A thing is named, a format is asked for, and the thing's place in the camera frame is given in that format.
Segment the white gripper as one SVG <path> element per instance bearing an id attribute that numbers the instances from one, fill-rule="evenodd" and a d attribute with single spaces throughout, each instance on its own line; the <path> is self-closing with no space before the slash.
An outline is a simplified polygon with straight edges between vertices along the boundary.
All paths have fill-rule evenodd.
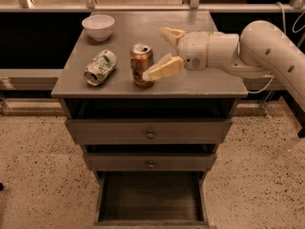
<path id="1" fill-rule="evenodd" d="M 179 56 L 166 54 L 143 72 L 143 80 L 155 81 L 177 74 L 184 68 L 184 61 L 185 68 L 190 71 L 203 71 L 206 68 L 208 34 L 205 31 L 186 34 L 183 30 L 161 27 L 159 33 L 174 49 L 178 45 Z"/>

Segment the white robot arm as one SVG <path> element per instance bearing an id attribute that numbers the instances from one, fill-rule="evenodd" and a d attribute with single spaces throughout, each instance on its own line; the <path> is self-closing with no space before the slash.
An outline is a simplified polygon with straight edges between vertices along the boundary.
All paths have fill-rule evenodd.
<path id="1" fill-rule="evenodd" d="M 181 70 L 216 68 L 241 78 L 273 75 L 295 102 L 305 109 L 305 54 L 274 24 L 257 20 L 241 34 L 161 28 L 160 35 L 176 55 L 166 54 L 143 72 L 155 81 Z"/>

